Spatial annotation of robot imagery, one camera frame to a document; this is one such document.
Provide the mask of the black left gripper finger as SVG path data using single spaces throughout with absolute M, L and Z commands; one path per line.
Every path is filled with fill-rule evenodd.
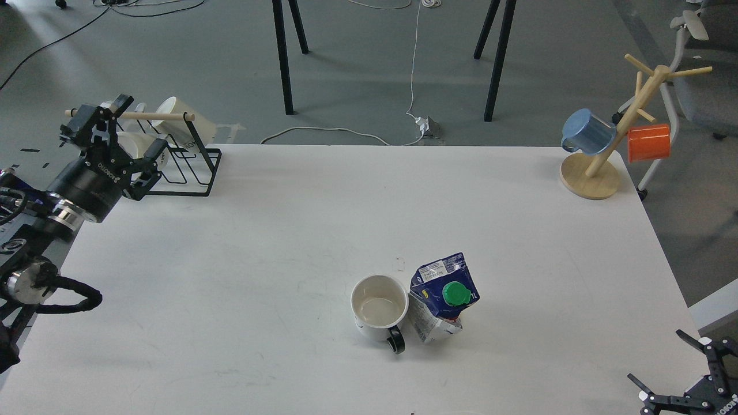
M 163 150 L 164 145 L 168 147 L 168 142 L 162 138 L 157 139 L 156 143 L 151 145 L 150 150 L 155 152 L 153 157 L 156 157 L 156 152 Z M 123 196 L 127 199 L 140 201 L 150 193 L 151 189 L 161 179 L 163 173 L 156 168 L 156 163 L 153 162 L 152 158 L 145 157 L 137 160 L 137 165 L 135 166 L 134 161 L 131 159 L 126 165 L 124 175 L 127 179 L 124 181 L 126 187 L 122 191 Z
M 119 95 L 106 105 L 82 105 L 66 125 L 59 139 L 77 147 L 79 158 L 70 165 L 86 162 L 97 165 L 132 165 L 134 159 L 118 144 L 118 118 L 134 102 L 130 95 Z

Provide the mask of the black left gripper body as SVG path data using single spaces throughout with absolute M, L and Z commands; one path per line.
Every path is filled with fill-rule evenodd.
M 46 193 L 71 202 L 82 210 L 86 220 L 100 223 L 131 184 L 132 162 L 121 152 L 86 152 L 55 177 Z

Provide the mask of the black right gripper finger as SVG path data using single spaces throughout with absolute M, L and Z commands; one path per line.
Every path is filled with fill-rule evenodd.
M 709 369 L 708 381 L 712 384 L 713 389 L 736 389 L 736 378 L 728 376 L 728 371 L 726 370 L 723 361 L 725 356 L 737 356 L 737 343 L 735 339 L 732 337 L 724 337 L 719 341 L 712 341 L 712 339 L 706 337 L 707 343 L 704 344 L 703 342 L 698 341 L 698 339 L 694 339 L 692 336 L 686 334 L 685 331 L 681 329 L 678 329 L 676 334 L 684 342 L 706 356 Z
M 696 410 L 710 410 L 713 408 L 712 403 L 705 399 L 656 394 L 632 373 L 628 373 L 627 377 L 641 390 L 639 398 L 642 400 L 643 406 L 640 409 L 640 414 L 660 414 L 661 412 L 690 414 Z

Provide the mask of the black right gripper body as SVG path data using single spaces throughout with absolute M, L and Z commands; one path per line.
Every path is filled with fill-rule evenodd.
M 701 408 L 706 414 L 736 414 L 735 376 L 706 375 L 701 381 Z

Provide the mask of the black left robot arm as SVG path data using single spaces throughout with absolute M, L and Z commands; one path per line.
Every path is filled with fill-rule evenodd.
M 61 275 L 83 223 L 100 223 L 122 197 L 139 201 L 161 178 L 157 158 L 167 143 L 155 139 L 132 158 L 118 142 L 118 120 L 133 97 L 82 105 L 61 126 L 59 138 L 81 154 L 40 191 L 11 169 L 2 170 L 2 371 L 20 362 L 18 340 L 38 314 L 95 309 L 101 293 Z

